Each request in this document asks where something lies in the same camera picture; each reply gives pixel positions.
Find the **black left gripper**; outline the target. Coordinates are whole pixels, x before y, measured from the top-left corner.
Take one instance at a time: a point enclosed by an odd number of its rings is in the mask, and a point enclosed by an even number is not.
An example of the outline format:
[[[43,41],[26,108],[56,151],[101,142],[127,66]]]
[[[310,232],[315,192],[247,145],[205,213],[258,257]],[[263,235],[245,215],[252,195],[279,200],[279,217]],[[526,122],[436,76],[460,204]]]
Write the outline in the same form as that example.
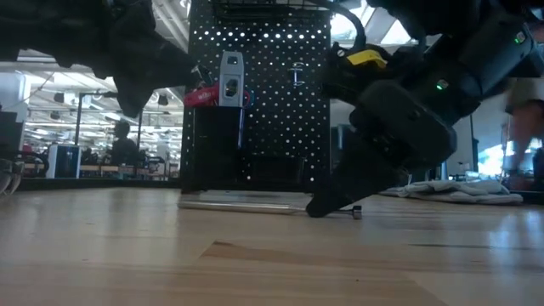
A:
[[[152,0],[91,0],[91,17],[92,47],[99,57],[94,73],[113,78],[125,116],[136,117],[153,92],[151,65],[159,45],[157,65],[163,85],[193,89],[213,84],[205,66],[156,33]]]

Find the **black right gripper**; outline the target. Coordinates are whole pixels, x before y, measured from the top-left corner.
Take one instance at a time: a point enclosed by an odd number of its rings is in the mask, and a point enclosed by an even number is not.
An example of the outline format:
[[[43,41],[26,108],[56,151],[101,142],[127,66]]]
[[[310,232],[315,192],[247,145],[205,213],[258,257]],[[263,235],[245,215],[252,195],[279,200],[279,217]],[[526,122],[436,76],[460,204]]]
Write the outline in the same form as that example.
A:
[[[456,132],[398,83],[377,81],[349,116],[362,138],[348,140],[339,163],[306,206],[311,218],[395,186],[406,169],[431,168],[456,150]]]

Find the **red T-handle hex key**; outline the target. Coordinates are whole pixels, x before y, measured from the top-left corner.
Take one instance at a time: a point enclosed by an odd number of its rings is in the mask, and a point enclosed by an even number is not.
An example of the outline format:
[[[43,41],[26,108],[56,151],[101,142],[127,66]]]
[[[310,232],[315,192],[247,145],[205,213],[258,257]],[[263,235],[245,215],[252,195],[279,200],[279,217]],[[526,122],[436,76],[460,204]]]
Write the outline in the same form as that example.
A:
[[[214,106],[218,104],[219,85],[216,82],[210,87],[201,87],[184,96],[185,107]]]

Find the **small grey spirit level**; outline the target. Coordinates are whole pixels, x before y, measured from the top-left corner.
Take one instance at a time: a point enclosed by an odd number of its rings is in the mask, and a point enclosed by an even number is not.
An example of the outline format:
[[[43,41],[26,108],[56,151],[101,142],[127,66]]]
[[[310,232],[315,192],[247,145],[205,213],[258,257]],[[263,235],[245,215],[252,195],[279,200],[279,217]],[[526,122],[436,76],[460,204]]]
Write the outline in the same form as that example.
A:
[[[244,62],[240,52],[224,51],[220,65],[220,106],[242,107],[244,99]]]

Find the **silver metal rod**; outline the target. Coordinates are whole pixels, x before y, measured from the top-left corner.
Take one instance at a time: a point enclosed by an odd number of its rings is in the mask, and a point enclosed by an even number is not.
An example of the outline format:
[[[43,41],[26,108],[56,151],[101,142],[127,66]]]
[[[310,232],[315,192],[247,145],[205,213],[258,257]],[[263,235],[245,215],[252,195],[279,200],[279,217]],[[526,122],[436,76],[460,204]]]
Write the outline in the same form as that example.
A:
[[[306,210],[302,207],[296,207],[286,204],[257,204],[257,203],[230,203],[230,202],[205,202],[205,201],[180,201],[178,208],[181,209],[196,209],[196,210],[212,210],[226,211],[238,213],[268,213],[293,215],[297,213],[305,213]]]

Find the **silver double peg hook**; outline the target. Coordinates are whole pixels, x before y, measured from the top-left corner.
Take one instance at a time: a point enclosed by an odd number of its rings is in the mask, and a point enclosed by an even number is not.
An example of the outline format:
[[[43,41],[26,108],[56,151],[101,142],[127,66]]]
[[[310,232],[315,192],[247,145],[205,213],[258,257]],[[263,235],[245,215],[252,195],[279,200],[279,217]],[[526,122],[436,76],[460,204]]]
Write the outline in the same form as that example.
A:
[[[288,69],[288,71],[292,75],[292,86],[293,87],[300,87],[305,84],[305,81],[300,78],[303,72],[303,68],[305,67],[305,64],[303,62],[294,62],[292,64],[292,67]]]

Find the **short black plastic bin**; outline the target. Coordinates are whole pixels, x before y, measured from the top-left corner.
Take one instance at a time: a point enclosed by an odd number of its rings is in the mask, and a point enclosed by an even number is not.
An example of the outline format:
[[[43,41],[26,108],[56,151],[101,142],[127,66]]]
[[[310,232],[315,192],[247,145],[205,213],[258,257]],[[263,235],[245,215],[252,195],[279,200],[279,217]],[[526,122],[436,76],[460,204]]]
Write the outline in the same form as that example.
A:
[[[246,179],[272,190],[303,190],[305,160],[296,156],[250,156]]]

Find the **tall black plastic bin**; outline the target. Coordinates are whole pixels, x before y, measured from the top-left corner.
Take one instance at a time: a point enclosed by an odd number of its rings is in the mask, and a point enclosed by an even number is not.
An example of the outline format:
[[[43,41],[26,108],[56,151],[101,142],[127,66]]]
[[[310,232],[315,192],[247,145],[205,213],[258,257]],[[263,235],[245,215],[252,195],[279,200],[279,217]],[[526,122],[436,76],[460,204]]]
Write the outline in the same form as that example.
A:
[[[237,183],[244,110],[199,106],[184,113],[181,190],[219,190]]]

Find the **black metal pegboard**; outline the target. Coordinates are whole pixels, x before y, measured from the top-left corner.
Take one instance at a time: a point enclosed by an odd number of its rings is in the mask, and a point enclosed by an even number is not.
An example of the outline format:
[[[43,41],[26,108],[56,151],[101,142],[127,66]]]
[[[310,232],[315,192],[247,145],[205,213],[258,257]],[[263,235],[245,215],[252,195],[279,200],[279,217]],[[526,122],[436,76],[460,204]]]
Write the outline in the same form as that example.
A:
[[[250,156],[302,157],[304,189],[295,192],[314,190],[329,173],[330,103],[321,95],[320,74],[331,46],[330,19],[327,11],[310,19],[223,20],[209,0],[193,1],[190,56],[211,72],[212,85],[219,85],[223,52],[242,53],[244,91],[254,92],[252,106],[240,107],[240,176],[220,190],[272,190],[247,181]],[[300,87],[292,86],[288,71],[294,62],[305,64]]]

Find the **person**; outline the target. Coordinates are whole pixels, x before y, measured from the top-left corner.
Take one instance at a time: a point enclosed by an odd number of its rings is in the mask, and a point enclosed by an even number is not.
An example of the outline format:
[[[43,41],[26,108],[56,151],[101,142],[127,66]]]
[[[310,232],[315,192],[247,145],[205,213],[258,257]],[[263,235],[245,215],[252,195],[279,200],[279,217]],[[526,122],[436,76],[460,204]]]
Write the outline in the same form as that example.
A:
[[[544,78],[512,78],[505,112],[512,117],[510,136],[514,154],[509,174],[518,177],[531,140],[544,139]]]
[[[128,122],[117,122],[114,127],[114,136],[116,140],[111,148],[112,165],[136,166],[139,160],[139,151],[137,145],[128,137],[130,124]]]

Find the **grey folded cloth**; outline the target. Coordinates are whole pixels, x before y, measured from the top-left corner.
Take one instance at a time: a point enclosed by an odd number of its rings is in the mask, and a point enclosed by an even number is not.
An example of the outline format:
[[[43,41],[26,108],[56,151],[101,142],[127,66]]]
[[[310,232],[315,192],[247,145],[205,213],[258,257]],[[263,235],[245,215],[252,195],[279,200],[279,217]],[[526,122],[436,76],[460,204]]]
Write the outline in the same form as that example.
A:
[[[497,181],[433,180],[415,182],[380,192],[381,196],[479,205],[518,205],[524,199]]]

